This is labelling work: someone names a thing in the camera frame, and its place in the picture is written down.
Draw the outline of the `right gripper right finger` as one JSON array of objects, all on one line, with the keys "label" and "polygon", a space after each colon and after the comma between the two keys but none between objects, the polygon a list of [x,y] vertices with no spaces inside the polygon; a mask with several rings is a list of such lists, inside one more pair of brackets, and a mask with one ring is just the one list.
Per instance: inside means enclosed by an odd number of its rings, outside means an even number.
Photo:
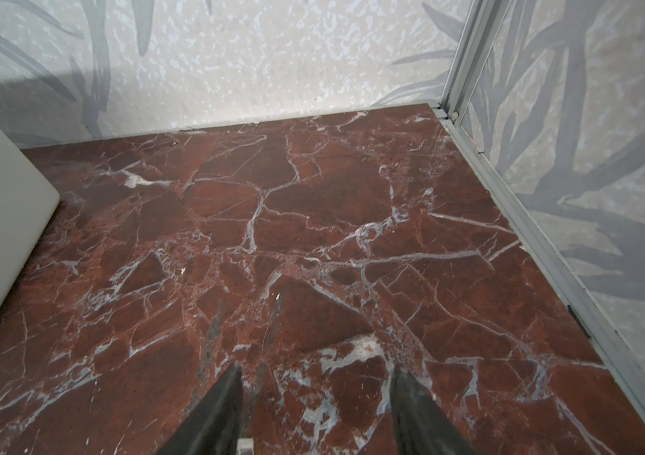
[{"label": "right gripper right finger", "polygon": [[389,396],[399,454],[475,454],[428,390],[402,366],[394,367]]}]

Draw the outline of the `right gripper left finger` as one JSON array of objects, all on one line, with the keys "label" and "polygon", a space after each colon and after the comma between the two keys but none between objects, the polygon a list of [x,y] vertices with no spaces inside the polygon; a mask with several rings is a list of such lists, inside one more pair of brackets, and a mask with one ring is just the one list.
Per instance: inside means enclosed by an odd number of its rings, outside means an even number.
[{"label": "right gripper left finger", "polygon": [[157,454],[236,454],[242,407],[243,372],[232,364]]}]

